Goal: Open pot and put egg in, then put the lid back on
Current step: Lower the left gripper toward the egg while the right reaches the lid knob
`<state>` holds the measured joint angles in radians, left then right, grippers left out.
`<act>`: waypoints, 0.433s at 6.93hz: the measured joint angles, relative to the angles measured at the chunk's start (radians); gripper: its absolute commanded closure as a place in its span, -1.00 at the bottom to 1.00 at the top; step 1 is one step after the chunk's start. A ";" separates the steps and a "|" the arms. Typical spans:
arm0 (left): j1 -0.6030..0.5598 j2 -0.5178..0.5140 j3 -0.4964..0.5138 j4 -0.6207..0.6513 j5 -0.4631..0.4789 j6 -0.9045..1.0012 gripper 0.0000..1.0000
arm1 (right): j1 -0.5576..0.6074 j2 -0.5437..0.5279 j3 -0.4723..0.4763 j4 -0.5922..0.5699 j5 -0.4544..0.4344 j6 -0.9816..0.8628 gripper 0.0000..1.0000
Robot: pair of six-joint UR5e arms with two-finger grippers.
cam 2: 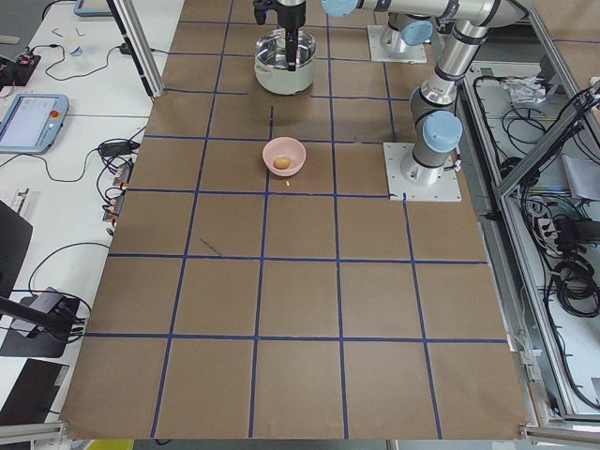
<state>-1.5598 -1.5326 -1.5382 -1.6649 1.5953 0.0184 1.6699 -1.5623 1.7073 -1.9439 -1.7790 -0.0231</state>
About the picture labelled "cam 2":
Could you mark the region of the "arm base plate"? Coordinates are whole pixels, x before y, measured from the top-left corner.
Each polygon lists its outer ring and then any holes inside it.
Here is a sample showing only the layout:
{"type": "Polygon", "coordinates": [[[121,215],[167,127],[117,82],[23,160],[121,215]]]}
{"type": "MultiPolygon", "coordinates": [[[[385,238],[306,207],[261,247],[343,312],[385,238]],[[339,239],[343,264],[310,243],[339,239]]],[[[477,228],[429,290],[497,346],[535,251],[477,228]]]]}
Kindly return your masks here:
{"type": "Polygon", "coordinates": [[[383,144],[384,163],[387,176],[389,198],[393,201],[457,203],[462,201],[457,173],[446,171],[442,166],[434,170],[436,179],[427,175],[423,183],[410,181],[402,171],[401,163],[412,155],[410,142],[385,142],[383,144]]]}
{"type": "Polygon", "coordinates": [[[367,27],[370,59],[374,62],[425,64],[427,61],[425,44],[429,35],[419,37],[408,28],[403,32],[387,25],[367,27]]]}

